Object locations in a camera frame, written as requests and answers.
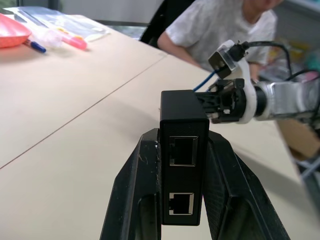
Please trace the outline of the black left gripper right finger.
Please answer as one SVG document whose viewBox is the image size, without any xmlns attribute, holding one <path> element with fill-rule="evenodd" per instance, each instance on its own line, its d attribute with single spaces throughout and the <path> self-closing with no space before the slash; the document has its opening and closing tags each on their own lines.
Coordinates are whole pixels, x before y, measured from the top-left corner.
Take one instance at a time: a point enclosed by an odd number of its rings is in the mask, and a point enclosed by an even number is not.
<svg viewBox="0 0 320 240">
<path fill-rule="evenodd" d="M 258 177 L 212 131 L 203 197 L 212 240 L 291 240 Z"/>
</svg>

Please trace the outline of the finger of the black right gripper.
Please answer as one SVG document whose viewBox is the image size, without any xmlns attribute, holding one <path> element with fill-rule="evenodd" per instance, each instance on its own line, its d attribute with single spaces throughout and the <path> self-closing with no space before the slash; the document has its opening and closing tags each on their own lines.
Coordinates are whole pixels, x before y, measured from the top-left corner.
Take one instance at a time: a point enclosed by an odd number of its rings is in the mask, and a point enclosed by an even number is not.
<svg viewBox="0 0 320 240">
<path fill-rule="evenodd" d="M 195 96 L 200 100 L 200 101 L 218 101 L 220 99 L 219 94 L 216 92 L 195 92 Z"/>
<path fill-rule="evenodd" d="M 206 101 L 203 99 L 199 100 L 203 110 L 205 111 L 208 118 L 219 118 L 220 117 L 220 104 L 215 101 Z"/>
</svg>

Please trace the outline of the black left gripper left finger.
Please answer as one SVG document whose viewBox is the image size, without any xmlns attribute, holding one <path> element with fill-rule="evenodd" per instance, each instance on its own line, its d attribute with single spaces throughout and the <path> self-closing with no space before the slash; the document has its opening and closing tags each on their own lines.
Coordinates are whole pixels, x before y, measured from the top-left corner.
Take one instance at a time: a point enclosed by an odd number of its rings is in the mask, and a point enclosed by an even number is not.
<svg viewBox="0 0 320 240">
<path fill-rule="evenodd" d="M 161 240 L 158 129 L 144 133 L 117 174 L 99 240 Z"/>
</svg>

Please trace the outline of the small black Ethernet box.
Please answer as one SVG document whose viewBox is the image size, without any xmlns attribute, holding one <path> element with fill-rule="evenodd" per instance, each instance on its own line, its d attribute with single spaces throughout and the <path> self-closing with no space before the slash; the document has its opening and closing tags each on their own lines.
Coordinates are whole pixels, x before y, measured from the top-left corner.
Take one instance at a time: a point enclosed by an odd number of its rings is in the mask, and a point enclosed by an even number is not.
<svg viewBox="0 0 320 240">
<path fill-rule="evenodd" d="M 161 92 L 162 224 L 200 223 L 209 120 L 192 90 Z"/>
</svg>

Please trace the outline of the brown cardboard box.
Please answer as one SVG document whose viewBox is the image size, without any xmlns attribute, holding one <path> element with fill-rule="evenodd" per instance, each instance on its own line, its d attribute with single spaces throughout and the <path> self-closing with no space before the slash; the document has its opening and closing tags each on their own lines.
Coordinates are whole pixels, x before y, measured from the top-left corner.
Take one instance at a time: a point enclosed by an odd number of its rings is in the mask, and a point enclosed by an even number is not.
<svg viewBox="0 0 320 240">
<path fill-rule="evenodd" d="M 320 152 L 320 139 L 307 125 L 294 119 L 277 120 L 276 123 L 291 154 L 299 161 Z"/>
</svg>

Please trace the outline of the person in white T-shirt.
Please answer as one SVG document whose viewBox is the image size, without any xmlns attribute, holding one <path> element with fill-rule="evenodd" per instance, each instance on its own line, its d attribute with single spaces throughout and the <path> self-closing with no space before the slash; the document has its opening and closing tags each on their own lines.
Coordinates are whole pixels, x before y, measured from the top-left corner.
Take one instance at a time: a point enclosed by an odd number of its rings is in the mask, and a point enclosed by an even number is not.
<svg viewBox="0 0 320 240">
<path fill-rule="evenodd" d="M 272 41 L 275 0 L 195 0 L 157 40 L 158 47 L 190 64 L 213 71 L 209 57 L 226 41 Z"/>
</svg>

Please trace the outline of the black chair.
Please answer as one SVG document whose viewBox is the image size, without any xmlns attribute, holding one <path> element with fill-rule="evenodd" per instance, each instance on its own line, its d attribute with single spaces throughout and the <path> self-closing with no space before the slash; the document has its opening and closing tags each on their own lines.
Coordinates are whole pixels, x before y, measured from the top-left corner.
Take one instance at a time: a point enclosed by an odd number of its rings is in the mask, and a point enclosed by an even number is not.
<svg viewBox="0 0 320 240">
<path fill-rule="evenodd" d="M 157 41 L 160 35 L 194 1 L 195 0 L 163 0 L 140 37 L 140 41 L 158 49 Z"/>
</svg>

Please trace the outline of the pink plastic item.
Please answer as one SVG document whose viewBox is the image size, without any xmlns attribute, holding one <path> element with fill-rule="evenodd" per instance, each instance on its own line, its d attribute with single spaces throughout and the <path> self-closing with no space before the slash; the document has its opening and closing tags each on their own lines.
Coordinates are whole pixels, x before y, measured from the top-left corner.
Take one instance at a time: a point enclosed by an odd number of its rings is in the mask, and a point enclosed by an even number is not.
<svg viewBox="0 0 320 240">
<path fill-rule="evenodd" d="M 78 37 L 72 36 L 70 34 L 66 34 L 61 32 L 62 41 L 72 47 L 75 47 L 80 50 L 86 50 L 87 49 L 87 43 Z"/>
</svg>

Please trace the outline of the clear plastic document sleeve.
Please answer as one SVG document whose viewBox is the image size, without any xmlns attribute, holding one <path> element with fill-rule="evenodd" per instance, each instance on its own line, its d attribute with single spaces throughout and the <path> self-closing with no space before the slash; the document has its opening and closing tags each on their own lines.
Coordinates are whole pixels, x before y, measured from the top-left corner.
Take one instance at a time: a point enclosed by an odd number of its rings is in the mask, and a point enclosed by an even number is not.
<svg viewBox="0 0 320 240">
<path fill-rule="evenodd" d="M 40 6 L 6 7 L 5 11 L 14 14 L 28 26 L 39 26 L 59 30 L 74 37 L 81 37 L 86 42 L 93 42 L 110 33 L 103 25 L 82 16 L 64 14 Z"/>
</svg>

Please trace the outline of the crumpled clear plastic bag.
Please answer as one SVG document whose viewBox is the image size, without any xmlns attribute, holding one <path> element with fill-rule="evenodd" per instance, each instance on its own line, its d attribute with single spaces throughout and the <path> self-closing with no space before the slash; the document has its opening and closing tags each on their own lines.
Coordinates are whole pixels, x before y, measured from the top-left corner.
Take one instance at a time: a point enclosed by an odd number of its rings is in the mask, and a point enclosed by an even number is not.
<svg viewBox="0 0 320 240">
<path fill-rule="evenodd" d="M 60 48 L 62 46 L 62 37 L 54 30 L 44 27 L 38 27 L 31 30 L 33 39 L 46 48 Z"/>
</svg>

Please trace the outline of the blue pen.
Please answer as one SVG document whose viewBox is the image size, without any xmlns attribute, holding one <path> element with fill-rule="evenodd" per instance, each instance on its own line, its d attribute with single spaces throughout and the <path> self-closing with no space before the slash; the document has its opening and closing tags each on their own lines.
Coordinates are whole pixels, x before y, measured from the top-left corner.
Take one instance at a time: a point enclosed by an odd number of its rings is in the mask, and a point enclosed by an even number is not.
<svg viewBox="0 0 320 240">
<path fill-rule="evenodd" d="M 31 41 L 29 39 L 27 39 L 23 44 L 25 46 L 30 47 L 33 50 L 40 52 L 40 53 L 46 53 L 46 51 L 47 51 L 45 47 L 43 47 L 40 44 L 38 44 L 37 42 Z"/>
</svg>

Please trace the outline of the red plastic bowl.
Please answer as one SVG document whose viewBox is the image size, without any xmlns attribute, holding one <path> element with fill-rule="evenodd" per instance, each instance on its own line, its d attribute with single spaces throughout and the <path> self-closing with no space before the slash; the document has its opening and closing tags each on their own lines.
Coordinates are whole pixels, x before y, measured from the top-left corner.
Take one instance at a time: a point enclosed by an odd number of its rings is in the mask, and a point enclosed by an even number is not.
<svg viewBox="0 0 320 240">
<path fill-rule="evenodd" d="M 19 46 L 26 42 L 31 34 L 23 24 L 0 13 L 0 49 Z"/>
</svg>

